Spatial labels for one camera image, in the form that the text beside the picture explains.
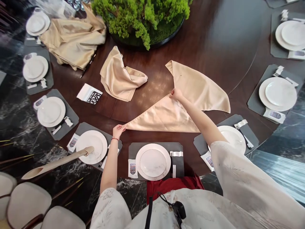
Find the round dining table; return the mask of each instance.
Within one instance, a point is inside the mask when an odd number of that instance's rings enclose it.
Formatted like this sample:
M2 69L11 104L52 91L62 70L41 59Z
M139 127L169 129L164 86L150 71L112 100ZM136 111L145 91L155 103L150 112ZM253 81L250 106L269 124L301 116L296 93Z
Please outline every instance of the round dining table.
M299 1L284 8L300 12L302 4L303 1ZM205 74L228 94L230 114L216 110L205 112L215 124L234 114L242 115L261 144L278 125L251 111L247 101L265 69L268 65L277 64L295 74L305 72L304 62L278 59L270 54L271 14L284 8L270 9L264 0L194 0L189 19L165 45L145 52L118 46L124 65L148 76L147 83L135 90L130 102L113 98L101 83L100 70L109 52L117 45L109 33L83 77L82 70L74 71L69 65L59 65L50 55L53 88L59 90L79 116L79 123L86 122L112 134L114 126L133 120L171 92L173 77L165 64L174 60ZM76 98L85 83L103 92L97 104ZM48 92L31 95L31 102ZM61 147L66 149L77 127L58 141ZM118 176L128 178L128 147L133 142L180 142L186 174L194 171L201 176L210 172L193 144L198 135L126 130L120 138L123 147L118 157Z

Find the person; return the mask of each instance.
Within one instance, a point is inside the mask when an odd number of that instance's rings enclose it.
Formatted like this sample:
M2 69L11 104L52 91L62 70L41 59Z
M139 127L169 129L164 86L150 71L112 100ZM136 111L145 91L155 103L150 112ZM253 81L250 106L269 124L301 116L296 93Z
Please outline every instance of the person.
M118 125L113 129L91 229L305 228L305 210L297 201L245 156L237 154L213 121L180 90L173 89L170 97L182 104L210 146L223 196L202 189L172 190L163 193L132 220L126 202L116 190L118 139L125 131L125 126ZM162 198L170 204L176 201L183 204L186 217L181 224L173 208ZM152 210L147 226L149 206Z

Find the white chair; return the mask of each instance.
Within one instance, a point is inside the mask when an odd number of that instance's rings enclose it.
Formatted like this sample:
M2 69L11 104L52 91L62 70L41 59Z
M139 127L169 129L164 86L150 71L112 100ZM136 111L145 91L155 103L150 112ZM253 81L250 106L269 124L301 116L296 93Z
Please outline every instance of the white chair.
M42 222L24 229L86 229L86 225L71 211L55 206L48 211Z
M27 225L42 220L51 202L52 197L43 188L29 182L17 185L8 203L6 227L22 229Z
M0 172L0 225L5 220L7 205L10 201L10 194L16 187L17 181L9 174Z

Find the lanyard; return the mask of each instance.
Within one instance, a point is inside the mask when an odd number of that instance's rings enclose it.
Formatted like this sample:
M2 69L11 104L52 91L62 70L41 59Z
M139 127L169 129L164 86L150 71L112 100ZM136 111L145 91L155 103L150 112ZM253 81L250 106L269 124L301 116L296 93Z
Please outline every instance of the lanyard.
M145 229L149 229L149 226L150 226L150 219L152 216L152 209L153 209L153 196L154 195L152 195L149 198L149 206L148 206L148 212L147 212L147 217L146 217ZM158 192L158 196L164 202L166 202L169 206L171 206L173 208L173 212L174 212L175 218L177 220L179 229L181 229L182 220L186 218L186 213L185 213L183 204L179 201L176 201L174 204L171 204L170 202L168 202L166 200L165 196L160 192Z

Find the white sleeve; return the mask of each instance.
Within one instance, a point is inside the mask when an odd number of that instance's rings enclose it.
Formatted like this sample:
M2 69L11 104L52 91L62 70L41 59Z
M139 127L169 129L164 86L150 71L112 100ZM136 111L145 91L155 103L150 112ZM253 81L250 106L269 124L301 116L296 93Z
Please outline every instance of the white sleeve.
M124 229L131 222L128 206L114 188L102 192L95 206L90 229Z
M305 208L227 142L213 142L211 156L223 196L267 228L304 228Z

